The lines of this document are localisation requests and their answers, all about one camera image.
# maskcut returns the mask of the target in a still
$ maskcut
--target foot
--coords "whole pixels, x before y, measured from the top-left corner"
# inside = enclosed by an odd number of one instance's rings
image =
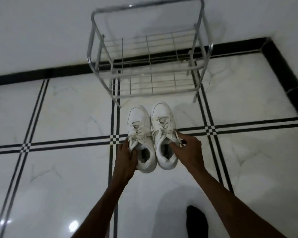
[[[207,238],[208,224],[204,213],[192,205],[187,207],[188,238]]]
[[[156,168],[157,162],[148,111],[139,105],[131,109],[127,120],[129,151],[138,150],[137,169],[150,173]]]
[[[157,162],[163,169],[173,169],[177,165],[178,158],[169,144],[175,142],[179,146],[181,140],[176,132],[175,121],[169,105],[165,102],[154,105],[151,111],[151,124]]]

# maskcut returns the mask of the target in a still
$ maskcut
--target forearm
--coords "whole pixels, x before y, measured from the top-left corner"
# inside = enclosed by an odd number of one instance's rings
[[[105,237],[125,184],[113,180],[72,238]]]
[[[208,196],[231,238],[284,237],[218,183],[205,169],[193,168],[190,173]]]

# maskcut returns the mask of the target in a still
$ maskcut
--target hand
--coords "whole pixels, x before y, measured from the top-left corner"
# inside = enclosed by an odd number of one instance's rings
[[[170,147],[175,153],[175,156],[178,157],[190,173],[194,170],[206,171],[202,156],[201,141],[196,137],[184,135],[178,131],[177,133],[187,144],[186,146],[182,145],[182,147],[178,147],[175,143],[171,143]]]
[[[119,144],[117,151],[117,158],[115,162],[114,173],[112,180],[127,185],[132,178],[137,165],[137,151],[129,152],[129,144],[126,139],[123,144]]]

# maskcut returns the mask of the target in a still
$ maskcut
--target black shoe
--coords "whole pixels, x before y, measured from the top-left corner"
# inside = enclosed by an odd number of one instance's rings
[[[187,232],[189,238],[207,238],[208,224],[204,213],[192,205],[187,207]]]

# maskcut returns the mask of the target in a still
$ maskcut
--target black baseboard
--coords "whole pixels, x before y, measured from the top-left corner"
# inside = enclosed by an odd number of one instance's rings
[[[228,42],[215,44],[212,52],[212,57],[219,56],[231,56],[238,55],[240,53],[252,53],[259,52],[259,49],[262,47],[266,38],[255,38],[249,40]],[[163,63],[163,62],[172,62],[177,60],[177,55],[180,60],[189,59],[189,48],[181,49],[176,51],[162,52],[150,54],[150,59],[152,64]],[[194,58],[201,57],[200,47],[195,48]],[[131,58],[124,58],[124,62],[139,60],[142,59],[141,63],[134,64],[123,64],[124,67],[135,67],[135,66],[144,66],[149,65],[149,56],[137,56]],[[121,59],[114,60],[115,68],[121,68]],[[109,62],[101,62],[99,66],[100,70],[110,70]],[[57,77],[66,77],[66,76],[75,76],[82,74],[92,73],[91,68],[88,64],[77,64],[56,68],[45,68],[38,69],[27,72],[13,73],[8,75],[0,76],[0,85],[18,83],[18,82],[26,82],[33,80],[40,80],[45,78],[57,78]]]
[[[264,44],[262,52],[276,74],[290,102],[298,113],[298,79],[272,40]]]

